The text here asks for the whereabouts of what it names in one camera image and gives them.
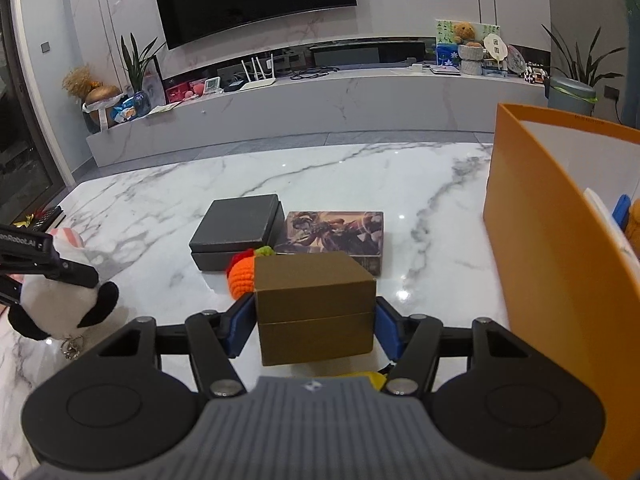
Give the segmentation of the potted green plant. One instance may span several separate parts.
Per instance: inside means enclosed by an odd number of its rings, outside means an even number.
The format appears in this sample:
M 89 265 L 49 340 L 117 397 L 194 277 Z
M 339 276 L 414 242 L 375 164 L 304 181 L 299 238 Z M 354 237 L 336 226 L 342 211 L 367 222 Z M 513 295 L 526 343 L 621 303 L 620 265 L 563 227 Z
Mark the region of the potted green plant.
M 139 48 L 134 34 L 129 35 L 129 41 L 124 36 L 120 37 L 120 53 L 124 61 L 124 69 L 127 72 L 130 86 L 133 92 L 140 92 L 143 87 L 143 79 L 149 64 L 165 43 L 159 44 L 154 38 L 145 47 Z
M 593 88 L 602 80 L 618 79 L 623 77 L 623 74 L 619 72 L 602 72 L 601 65 L 607 58 L 623 53 L 626 50 L 625 47 L 616 47 L 606 52 L 602 52 L 600 55 L 594 54 L 594 50 L 596 50 L 602 35 L 602 27 L 599 27 L 596 30 L 590 41 L 588 49 L 585 50 L 585 52 L 580 50 L 579 44 L 575 44 L 574 47 L 571 47 L 558 30 L 554 32 L 552 29 L 544 25 L 542 25 L 542 29 L 551 39 L 551 43 L 560 52 L 566 68 L 555 66 L 555 69 L 558 70 L 565 78 L 576 80 Z

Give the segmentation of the potted green plant left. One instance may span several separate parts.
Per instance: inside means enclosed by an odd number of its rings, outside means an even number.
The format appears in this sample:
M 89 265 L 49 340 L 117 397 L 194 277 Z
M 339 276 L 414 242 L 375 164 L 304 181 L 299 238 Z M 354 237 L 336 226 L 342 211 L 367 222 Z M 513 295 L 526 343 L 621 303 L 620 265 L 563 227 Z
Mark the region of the potted green plant left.
M 130 86 L 133 92 L 140 92 L 143 87 L 143 79 L 149 64 L 165 43 L 159 44 L 154 38 L 145 47 L 139 48 L 134 34 L 129 35 L 129 41 L 124 36 L 120 37 L 120 53 L 124 61 L 124 69 L 127 72 Z

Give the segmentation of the marble tv console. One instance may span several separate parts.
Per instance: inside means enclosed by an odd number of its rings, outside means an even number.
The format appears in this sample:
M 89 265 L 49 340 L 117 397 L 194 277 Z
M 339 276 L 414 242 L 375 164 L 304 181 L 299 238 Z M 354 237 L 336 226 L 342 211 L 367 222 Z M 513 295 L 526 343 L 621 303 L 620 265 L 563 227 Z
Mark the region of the marble tv console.
M 100 167 L 190 148 L 360 131 L 491 132 L 501 103 L 545 106 L 540 84 L 430 70 L 339 70 L 186 101 L 88 137 Z

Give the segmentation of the potted green plant right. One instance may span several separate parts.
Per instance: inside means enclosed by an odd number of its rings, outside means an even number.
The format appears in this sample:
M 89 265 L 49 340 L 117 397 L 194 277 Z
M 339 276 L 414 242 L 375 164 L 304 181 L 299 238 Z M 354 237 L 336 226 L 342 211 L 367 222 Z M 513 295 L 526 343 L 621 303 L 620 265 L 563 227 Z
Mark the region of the potted green plant right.
M 594 54 L 594 50 L 596 50 L 602 35 L 602 27 L 599 27 L 596 30 L 590 41 L 588 49 L 585 50 L 585 52 L 580 50 L 579 44 L 575 44 L 574 47 L 571 47 L 558 30 L 554 32 L 552 29 L 544 25 L 542 25 L 542 29 L 551 39 L 551 43 L 560 52 L 566 68 L 555 66 L 555 69 L 558 70 L 565 78 L 576 80 L 593 88 L 602 80 L 618 79 L 623 77 L 623 74 L 619 72 L 602 72 L 601 65 L 607 58 L 623 53 L 626 50 L 625 47 L 616 47 L 606 52 L 602 52 L 600 55 Z

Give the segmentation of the orange crochet fruit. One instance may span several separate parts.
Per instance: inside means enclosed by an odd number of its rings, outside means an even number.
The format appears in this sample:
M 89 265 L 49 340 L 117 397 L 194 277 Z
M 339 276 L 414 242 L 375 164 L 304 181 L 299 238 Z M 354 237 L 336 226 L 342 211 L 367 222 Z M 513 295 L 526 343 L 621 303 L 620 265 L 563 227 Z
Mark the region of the orange crochet fruit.
M 227 266 L 226 278 L 228 289 L 233 300 L 255 290 L 255 262 L 259 257 L 274 255 L 270 246 L 247 249 L 234 255 Z

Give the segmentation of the small teddy bear decoration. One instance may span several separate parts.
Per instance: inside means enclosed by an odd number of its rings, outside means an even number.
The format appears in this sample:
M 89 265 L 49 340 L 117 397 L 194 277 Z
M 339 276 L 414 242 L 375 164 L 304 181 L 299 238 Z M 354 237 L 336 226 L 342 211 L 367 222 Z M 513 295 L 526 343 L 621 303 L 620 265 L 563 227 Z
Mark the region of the small teddy bear decoration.
M 482 44 L 476 38 L 476 31 L 470 22 L 454 22 L 452 25 L 452 40 L 458 46 L 480 47 Z

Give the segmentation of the white wifi router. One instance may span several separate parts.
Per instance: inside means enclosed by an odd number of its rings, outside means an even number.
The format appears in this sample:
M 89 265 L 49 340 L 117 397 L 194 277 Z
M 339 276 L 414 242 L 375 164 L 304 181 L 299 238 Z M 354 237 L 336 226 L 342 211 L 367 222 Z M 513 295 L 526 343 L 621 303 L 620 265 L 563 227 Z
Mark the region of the white wifi router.
M 266 88 L 276 82 L 276 68 L 272 53 L 266 58 L 258 58 L 257 55 L 254 55 L 248 60 L 242 60 L 241 66 L 245 77 L 243 90 Z

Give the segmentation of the dark grey square box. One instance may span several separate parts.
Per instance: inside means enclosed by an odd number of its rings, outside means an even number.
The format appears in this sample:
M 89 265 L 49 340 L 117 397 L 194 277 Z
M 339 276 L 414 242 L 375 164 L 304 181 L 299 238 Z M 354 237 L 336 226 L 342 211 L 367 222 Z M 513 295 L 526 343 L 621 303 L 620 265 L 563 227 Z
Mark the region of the dark grey square box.
M 190 240 L 192 259 L 202 272 L 222 272 L 240 252 L 276 244 L 284 219 L 277 194 L 214 200 Z

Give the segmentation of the brown cardboard box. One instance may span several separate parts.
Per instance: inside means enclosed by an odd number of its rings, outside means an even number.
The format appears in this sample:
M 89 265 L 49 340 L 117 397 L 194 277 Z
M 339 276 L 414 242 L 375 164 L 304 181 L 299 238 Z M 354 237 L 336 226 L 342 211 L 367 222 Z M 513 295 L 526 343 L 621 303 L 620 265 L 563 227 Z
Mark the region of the brown cardboard box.
M 360 356 L 373 349 L 376 279 L 344 252 L 255 260 L 262 364 Z

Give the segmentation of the grey trash bin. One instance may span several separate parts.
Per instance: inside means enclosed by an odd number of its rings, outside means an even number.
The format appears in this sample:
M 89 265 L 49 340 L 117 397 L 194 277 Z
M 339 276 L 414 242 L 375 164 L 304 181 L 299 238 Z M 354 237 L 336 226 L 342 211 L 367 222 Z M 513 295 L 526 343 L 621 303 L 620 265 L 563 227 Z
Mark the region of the grey trash bin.
M 548 107 L 578 115 L 591 116 L 597 92 L 588 84 L 564 76 L 551 76 L 546 88 Z

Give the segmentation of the panda plush keychain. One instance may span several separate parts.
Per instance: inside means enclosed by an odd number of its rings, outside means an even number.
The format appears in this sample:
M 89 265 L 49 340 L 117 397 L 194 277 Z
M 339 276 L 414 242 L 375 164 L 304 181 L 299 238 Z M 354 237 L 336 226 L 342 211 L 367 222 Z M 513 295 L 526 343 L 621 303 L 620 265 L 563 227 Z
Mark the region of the panda plush keychain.
M 60 259 L 91 266 L 84 241 L 70 228 L 47 233 Z M 61 344 L 66 359 L 77 358 L 84 346 L 87 330 L 103 323 L 115 310 L 119 289 L 101 281 L 93 289 L 49 280 L 39 274 L 8 275 L 22 284 L 19 304 L 8 308 L 8 320 L 21 336 L 34 341 Z

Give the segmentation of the orange storage box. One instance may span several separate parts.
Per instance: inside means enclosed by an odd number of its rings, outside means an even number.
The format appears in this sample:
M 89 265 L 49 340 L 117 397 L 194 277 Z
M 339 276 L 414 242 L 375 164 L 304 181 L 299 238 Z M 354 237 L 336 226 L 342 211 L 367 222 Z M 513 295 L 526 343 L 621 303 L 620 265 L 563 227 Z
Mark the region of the orange storage box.
M 597 393 L 612 479 L 639 470 L 639 263 L 612 219 L 638 194 L 636 129 L 498 107 L 483 218 L 511 330 Z

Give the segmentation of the illustrated card box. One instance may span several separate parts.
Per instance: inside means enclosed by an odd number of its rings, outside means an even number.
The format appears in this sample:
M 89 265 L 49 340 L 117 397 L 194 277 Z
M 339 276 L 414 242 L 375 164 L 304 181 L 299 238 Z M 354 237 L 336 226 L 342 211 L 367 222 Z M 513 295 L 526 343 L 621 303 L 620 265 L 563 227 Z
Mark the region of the illustrated card box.
M 274 251 L 280 255 L 344 252 L 378 278 L 383 246 L 382 211 L 290 211 Z

